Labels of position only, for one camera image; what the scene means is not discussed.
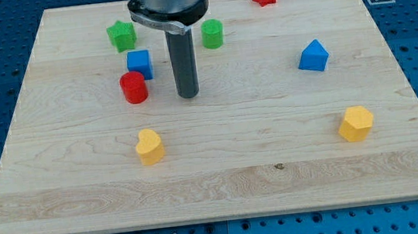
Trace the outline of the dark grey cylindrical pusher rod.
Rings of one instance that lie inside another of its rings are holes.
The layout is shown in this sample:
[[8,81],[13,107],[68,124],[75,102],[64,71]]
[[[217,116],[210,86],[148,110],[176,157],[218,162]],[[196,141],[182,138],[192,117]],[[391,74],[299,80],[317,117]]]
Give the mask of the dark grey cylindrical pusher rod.
[[182,98],[193,98],[199,92],[199,84],[192,32],[165,34],[177,93]]

